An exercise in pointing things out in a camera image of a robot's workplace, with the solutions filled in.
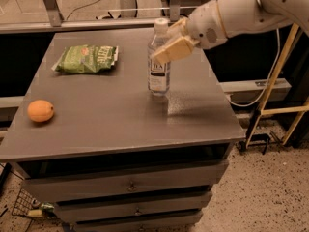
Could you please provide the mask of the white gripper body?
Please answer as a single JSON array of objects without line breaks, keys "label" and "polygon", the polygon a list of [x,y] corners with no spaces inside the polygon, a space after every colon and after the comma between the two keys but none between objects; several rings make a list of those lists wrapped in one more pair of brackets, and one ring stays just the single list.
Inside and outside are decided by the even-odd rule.
[{"label": "white gripper body", "polygon": [[216,0],[196,8],[189,15],[186,28],[189,36],[203,49],[215,48],[228,40]]}]

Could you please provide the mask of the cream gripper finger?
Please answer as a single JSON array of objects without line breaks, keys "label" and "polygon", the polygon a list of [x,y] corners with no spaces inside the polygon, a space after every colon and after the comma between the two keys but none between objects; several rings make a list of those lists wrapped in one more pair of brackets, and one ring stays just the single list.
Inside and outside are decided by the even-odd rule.
[{"label": "cream gripper finger", "polygon": [[160,46],[150,55],[151,59],[157,64],[181,60],[188,57],[200,42],[190,36],[181,36],[173,41],[169,41],[164,46]]},{"label": "cream gripper finger", "polygon": [[187,34],[186,23],[188,21],[187,17],[180,18],[176,23],[168,28],[168,35],[170,38],[176,36],[185,36]]}]

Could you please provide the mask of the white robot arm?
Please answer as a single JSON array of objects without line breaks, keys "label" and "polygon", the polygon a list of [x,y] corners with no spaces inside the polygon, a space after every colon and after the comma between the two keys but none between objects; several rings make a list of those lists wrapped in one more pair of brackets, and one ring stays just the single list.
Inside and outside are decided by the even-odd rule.
[{"label": "white robot arm", "polygon": [[210,0],[168,29],[167,42],[151,54],[158,64],[212,49],[234,36],[268,32],[292,23],[309,35],[309,0]]}]

